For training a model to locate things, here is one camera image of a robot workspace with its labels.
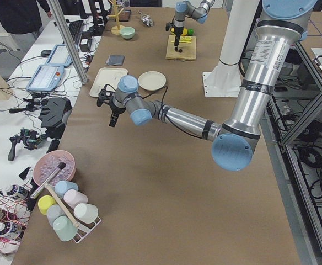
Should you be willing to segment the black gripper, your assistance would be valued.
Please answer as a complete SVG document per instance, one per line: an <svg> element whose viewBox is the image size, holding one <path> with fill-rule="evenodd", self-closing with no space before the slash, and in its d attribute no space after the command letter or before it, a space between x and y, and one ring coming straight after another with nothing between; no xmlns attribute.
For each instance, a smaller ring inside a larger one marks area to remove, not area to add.
<svg viewBox="0 0 322 265"><path fill-rule="evenodd" d="M119 115L124 113L126 110L122 103L116 99L115 91L116 89L112 85L105 84L98 93L98 99L96 102L98 107L101 107L104 103L110 107L112 111L109 121L110 127L116 126Z"/></svg>
<svg viewBox="0 0 322 265"><path fill-rule="evenodd" d="M166 31L173 29L173 33L175 34L175 43L174 43L174 50L176 52L179 52L179 41L180 41L180 37L183 33L184 30L184 23L183 22L168 22L166 23L165 26Z"/></svg>

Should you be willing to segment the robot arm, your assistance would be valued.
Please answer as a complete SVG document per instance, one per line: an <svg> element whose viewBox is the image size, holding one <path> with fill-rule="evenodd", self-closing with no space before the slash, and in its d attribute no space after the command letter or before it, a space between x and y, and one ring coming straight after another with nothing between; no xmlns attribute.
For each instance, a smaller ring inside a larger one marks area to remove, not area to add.
<svg viewBox="0 0 322 265"><path fill-rule="evenodd" d="M173 33L175 34L174 50L176 52L179 51L178 46L184 30L185 18L189 17L198 23L203 24L214 3L215 1L202 0L198 7L193 6L189 1L180 1L176 3L175 15L172 21L166 23L165 26L166 31L173 28Z"/></svg>
<svg viewBox="0 0 322 265"><path fill-rule="evenodd" d="M169 123L212 142L212 157L228 171L247 167L260 139L260 120L272 96L290 47L307 34L314 1L234 1L218 65L205 73L209 97L234 97L231 116L221 124L166 105L148 101L138 89L141 80L123 76L116 89L102 89L97 104L111 109L110 126L128 112L135 125L151 119Z"/></svg>

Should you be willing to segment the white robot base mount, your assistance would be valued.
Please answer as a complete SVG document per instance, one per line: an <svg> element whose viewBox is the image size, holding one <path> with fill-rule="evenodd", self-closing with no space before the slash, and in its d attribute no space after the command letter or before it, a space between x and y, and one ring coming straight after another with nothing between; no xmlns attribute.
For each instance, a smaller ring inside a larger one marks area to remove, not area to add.
<svg viewBox="0 0 322 265"><path fill-rule="evenodd" d="M239 61L260 1L234 1L218 65L203 73L206 97L237 97L242 83Z"/></svg>

